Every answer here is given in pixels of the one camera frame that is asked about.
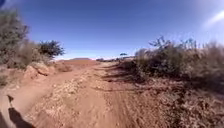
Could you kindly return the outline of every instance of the blue sky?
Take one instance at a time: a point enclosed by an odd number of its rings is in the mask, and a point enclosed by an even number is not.
[[[164,36],[224,41],[224,0],[8,0],[34,41],[58,40],[59,58],[133,55]]]

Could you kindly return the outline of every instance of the dirt trail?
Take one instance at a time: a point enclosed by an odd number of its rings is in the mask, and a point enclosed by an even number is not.
[[[11,93],[16,97],[13,105],[37,128],[166,127],[148,92],[136,91],[132,83],[105,79],[114,75],[110,66],[101,63],[21,88]]]
[[[40,78],[29,84],[21,86],[19,89],[5,88],[1,90],[0,93],[0,110],[5,122],[9,127],[14,127],[14,124],[9,118],[10,104],[7,95],[12,96],[14,99],[12,101],[12,106],[21,115],[25,115],[32,106],[37,103],[43,96],[50,93],[55,86],[55,84],[70,80],[73,76],[79,75],[84,70],[76,69],[74,72],[61,73],[54,76],[49,76],[47,78]]]

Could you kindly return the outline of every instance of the shrub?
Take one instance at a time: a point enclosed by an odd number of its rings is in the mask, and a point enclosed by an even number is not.
[[[14,57],[7,62],[8,68],[25,69],[27,65],[32,62],[44,61],[44,55],[38,51],[38,46],[28,40],[20,43],[18,50]]]
[[[0,64],[9,63],[17,56],[20,42],[27,34],[18,13],[12,10],[0,10]]]
[[[192,39],[174,43],[163,38],[150,43],[150,45],[154,48],[140,49],[136,52],[135,60],[131,66],[121,63],[123,68],[132,72],[134,70],[133,74],[136,77],[159,75],[188,78],[189,80],[200,80],[208,85],[211,84],[212,88],[220,89],[221,87],[223,89],[223,46],[209,43],[203,48],[198,48]]]
[[[57,41],[41,42],[39,45],[39,52],[49,58],[54,58],[58,55],[64,54],[64,49],[59,45]]]
[[[6,76],[0,76],[0,87],[7,85]]]
[[[70,72],[70,71],[72,71],[72,67],[70,65],[65,64],[64,62],[55,62],[54,67],[59,72]]]

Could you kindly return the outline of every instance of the tree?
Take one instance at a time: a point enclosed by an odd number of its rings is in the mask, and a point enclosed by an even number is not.
[[[58,41],[41,42],[39,45],[39,52],[47,57],[53,59],[55,56],[63,55],[64,49],[59,45]]]
[[[120,56],[127,56],[127,53],[121,53]]]

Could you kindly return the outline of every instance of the rock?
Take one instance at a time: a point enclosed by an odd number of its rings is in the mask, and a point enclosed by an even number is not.
[[[39,74],[44,76],[51,75],[50,69],[44,63],[32,63],[31,64]]]

